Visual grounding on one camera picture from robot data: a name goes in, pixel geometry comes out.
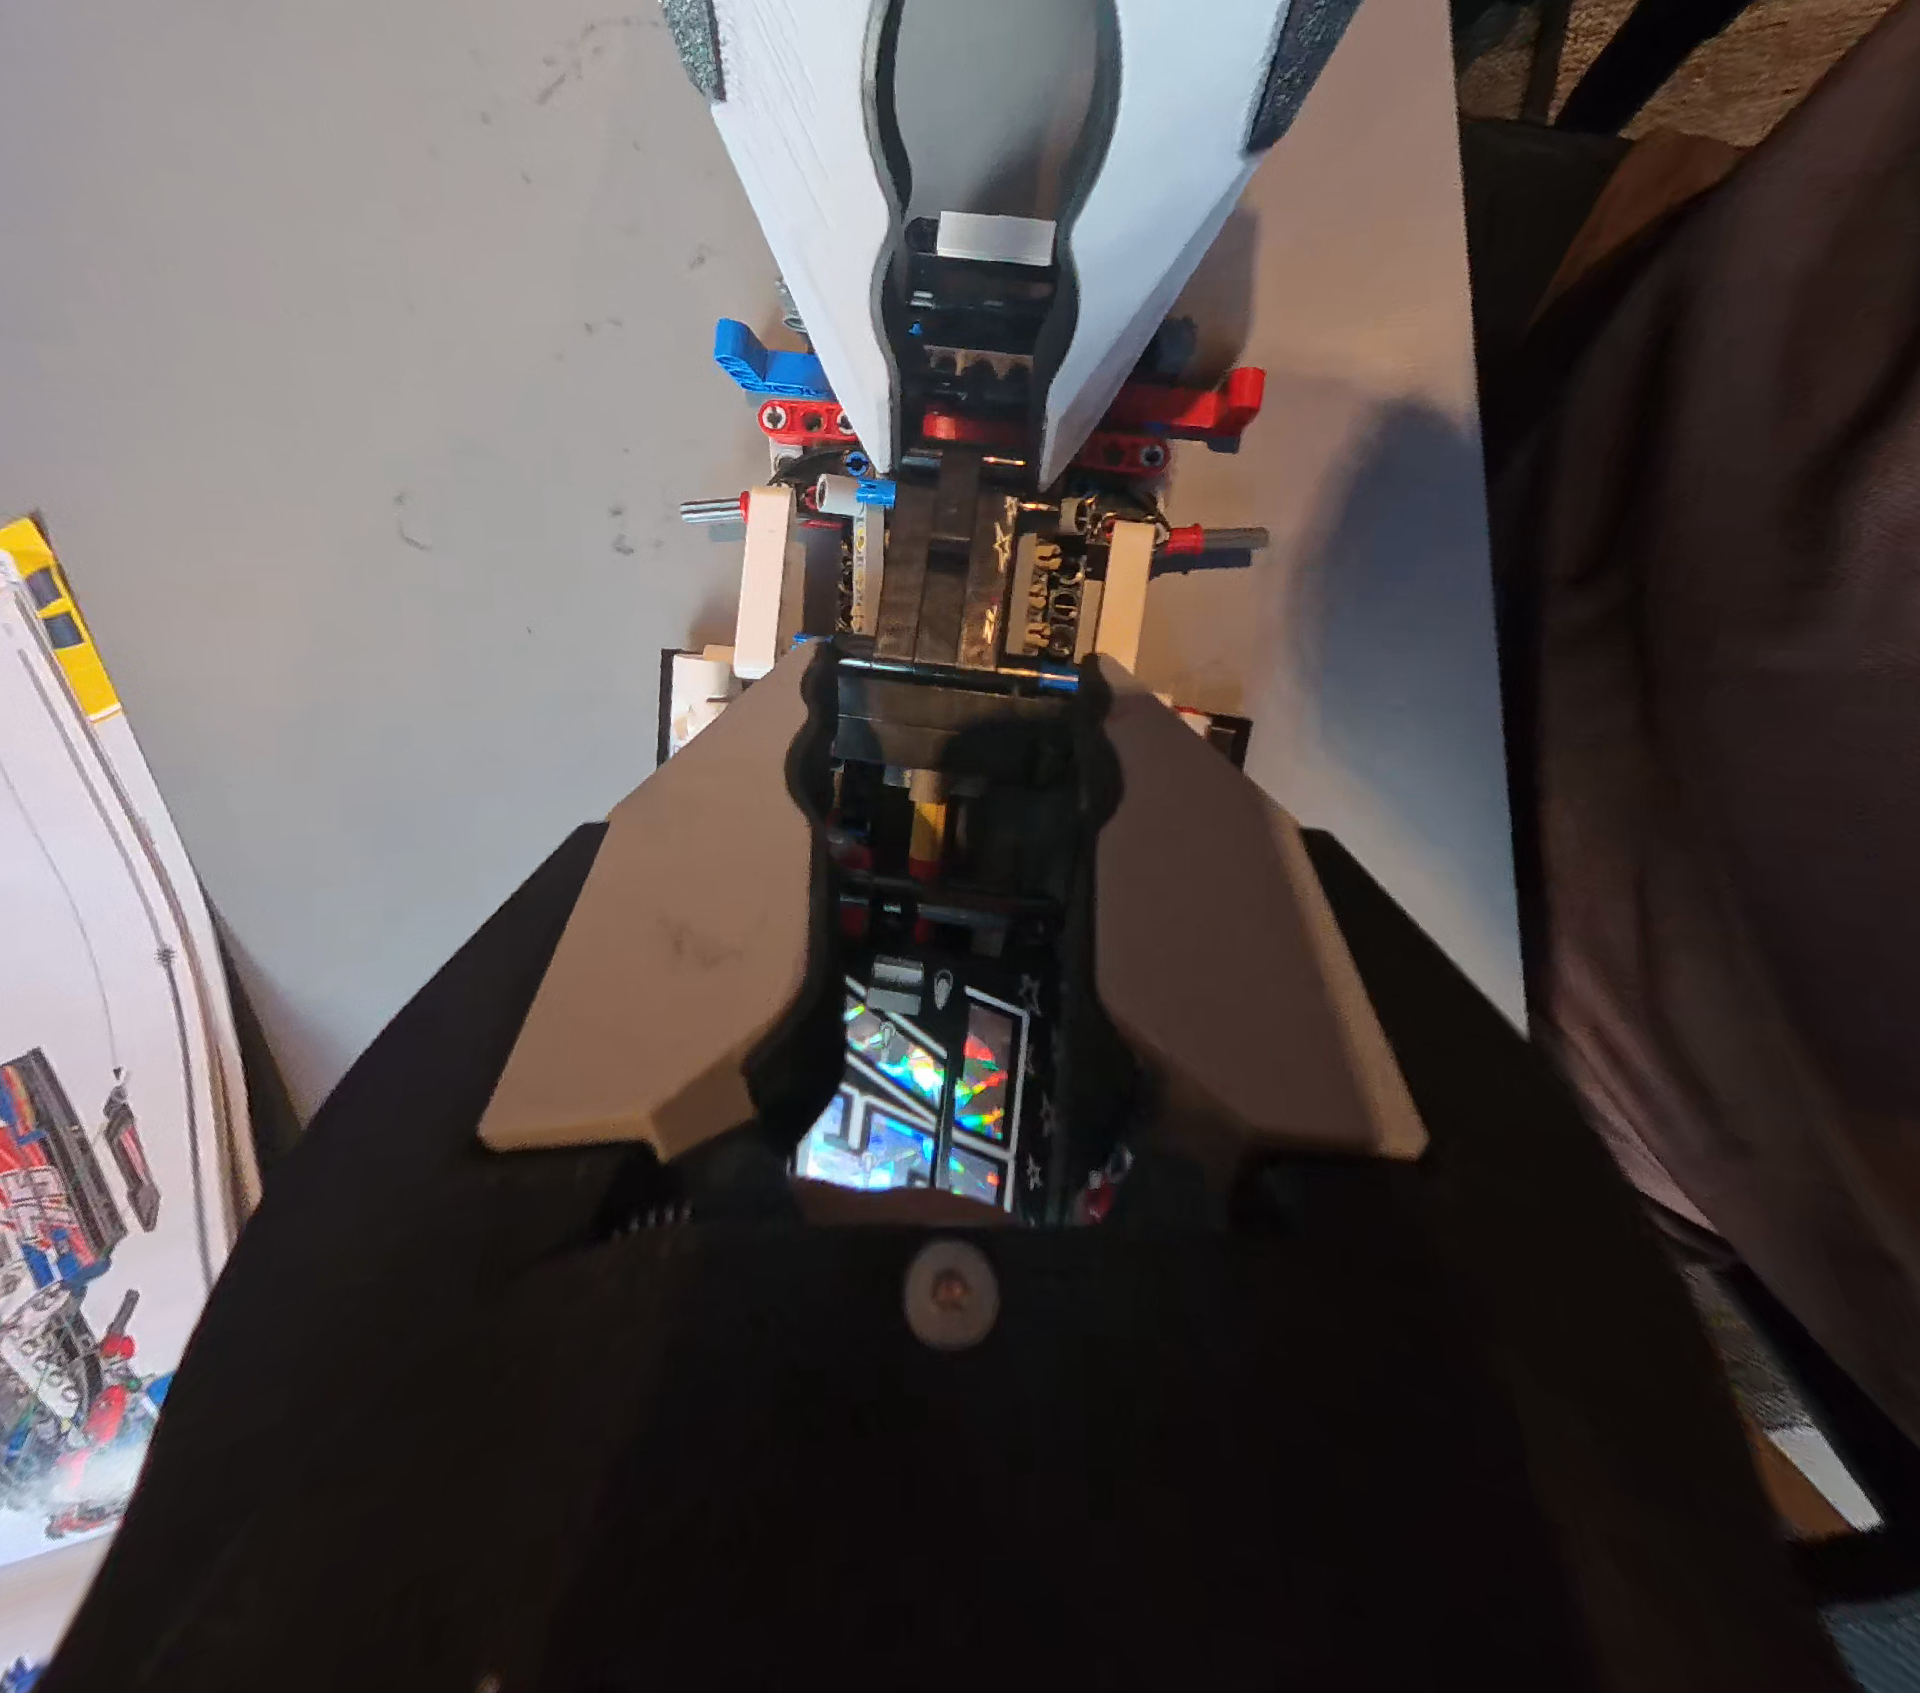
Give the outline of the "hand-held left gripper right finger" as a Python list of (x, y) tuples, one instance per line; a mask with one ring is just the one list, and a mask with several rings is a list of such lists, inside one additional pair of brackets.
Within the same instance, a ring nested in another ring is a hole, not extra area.
[(1272, 1157), (1416, 1163), (1427, 1127), (1297, 821), (1112, 656), (1078, 670), (1057, 1157), (1202, 1186)]

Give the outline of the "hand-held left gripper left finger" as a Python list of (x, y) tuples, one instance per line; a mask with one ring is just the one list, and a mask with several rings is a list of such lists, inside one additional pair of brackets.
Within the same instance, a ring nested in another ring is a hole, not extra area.
[(608, 816), (478, 1120), (490, 1152), (772, 1132), (833, 1083), (796, 1046), (830, 968), (820, 802), (837, 659), (779, 656)]

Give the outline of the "open instruction booklet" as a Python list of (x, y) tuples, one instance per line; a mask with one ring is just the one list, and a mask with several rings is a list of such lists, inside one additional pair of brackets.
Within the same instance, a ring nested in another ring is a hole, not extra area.
[(211, 912), (71, 591), (3, 521), (3, 1570), (113, 1531), (260, 1196)]

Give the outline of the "grey desk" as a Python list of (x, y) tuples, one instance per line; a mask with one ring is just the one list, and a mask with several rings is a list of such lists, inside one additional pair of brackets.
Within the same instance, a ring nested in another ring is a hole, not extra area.
[[(656, 755), (727, 632), (775, 261), (658, 0), (3, 0), (3, 518), (36, 511), (291, 1109)], [(1253, 721), (1515, 1025), (1448, 0), (1365, 0), (1183, 309), (1266, 367), (1141, 672)]]

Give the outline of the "person's brown clothed body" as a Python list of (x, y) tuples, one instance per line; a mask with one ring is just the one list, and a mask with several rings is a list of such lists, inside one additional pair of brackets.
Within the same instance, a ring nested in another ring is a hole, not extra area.
[(1538, 1029), (1649, 1201), (1917, 1418), (1917, 11), (1620, 162), (1487, 403)]

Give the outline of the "toy brick race car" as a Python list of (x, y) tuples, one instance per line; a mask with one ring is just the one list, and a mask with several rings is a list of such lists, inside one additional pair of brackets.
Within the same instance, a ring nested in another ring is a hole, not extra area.
[(812, 351), (715, 326), (770, 475), (686, 519), (786, 519), (777, 645), (831, 647), (807, 761), (826, 850), (835, 1066), (779, 1167), (796, 1183), (948, 1192), (1024, 1225), (1224, 1231), (1233, 1188), (1133, 1122), (1092, 972), (1092, 656), (1140, 647), (1152, 584), (1246, 567), (1263, 527), (1179, 521), (1186, 450), (1231, 455), (1266, 369), (1200, 369), (1166, 314), (1092, 436), (1041, 478), (1036, 363), (1059, 287), (1041, 218), (904, 228), (894, 462), (856, 439)]

